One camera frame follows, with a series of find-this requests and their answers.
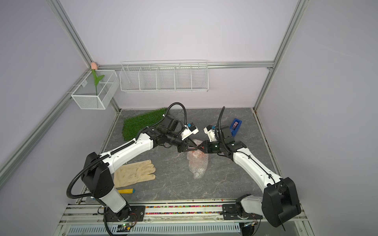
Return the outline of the red plastic wine glass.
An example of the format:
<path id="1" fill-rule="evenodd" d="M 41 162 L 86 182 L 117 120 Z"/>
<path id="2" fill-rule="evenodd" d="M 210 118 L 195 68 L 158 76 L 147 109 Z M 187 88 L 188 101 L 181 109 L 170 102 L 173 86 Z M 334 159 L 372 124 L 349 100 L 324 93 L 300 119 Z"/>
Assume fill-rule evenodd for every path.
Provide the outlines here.
<path id="1" fill-rule="evenodd" d="M 190 166 L 205 166 L 208 164 L 208 155 L 200 150 L 190 151 L 187 154 L 187 160 Z"/>

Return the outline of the clear bubble wrap sheet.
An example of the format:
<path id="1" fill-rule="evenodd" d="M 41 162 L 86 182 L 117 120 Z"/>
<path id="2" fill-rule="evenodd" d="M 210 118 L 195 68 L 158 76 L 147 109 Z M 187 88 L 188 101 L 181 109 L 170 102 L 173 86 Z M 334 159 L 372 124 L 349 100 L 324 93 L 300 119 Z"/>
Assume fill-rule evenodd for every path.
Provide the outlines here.
<path id="1" fill-rule="evenodd" d="M 187 153 L 187 160 L 194 179 L 202 178 L 207 170 L 209 155 L 200 150 L 189 151 Z"/>

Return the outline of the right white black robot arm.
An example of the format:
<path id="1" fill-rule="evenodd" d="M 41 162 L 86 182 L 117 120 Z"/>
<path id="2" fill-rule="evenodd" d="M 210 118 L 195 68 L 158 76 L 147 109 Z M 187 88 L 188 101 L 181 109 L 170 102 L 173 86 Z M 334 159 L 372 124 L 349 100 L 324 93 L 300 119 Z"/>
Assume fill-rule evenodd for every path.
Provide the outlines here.
<path id="1" fill-rule="evenodd" d="M 228 126 L 204 128 L 208 140 L 198 149 L 203 153 L 216 153 L 230 158 L 239 165 L 259 186 L 261 197 L 246 194 L 237 200 L 239 215 L 257 214 L 274 227 L 279 227 L 301 213 L 296 185 L 290 178 L 282 178 L 259 161 L 248 147 L 236 141 Z"/>

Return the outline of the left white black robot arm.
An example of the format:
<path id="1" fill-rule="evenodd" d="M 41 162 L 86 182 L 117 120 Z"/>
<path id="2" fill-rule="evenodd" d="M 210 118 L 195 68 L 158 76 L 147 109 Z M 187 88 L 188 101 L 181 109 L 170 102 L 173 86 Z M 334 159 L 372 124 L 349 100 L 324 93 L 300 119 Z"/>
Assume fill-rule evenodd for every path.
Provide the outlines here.
<path id="1" fill-rule="evenodd" d="M 178 120 L 165 115 L 157 126 L 142 129 L 131 141 L 111 151 L 90 153 L 83 169 L 67 187 L 70 199 L 94 197 L 104 206 L 105 213 L 113 213 L 119 221 L 128 220 L 132 214 L 129 203 L 117 191 L 112 175 L 125 163 L 157 146 L 176 146 L 178 152 L 197 150 L 191 135 L 198 133 L 194 124 L 186 124 L 179 133 L 175 132 Z"/>

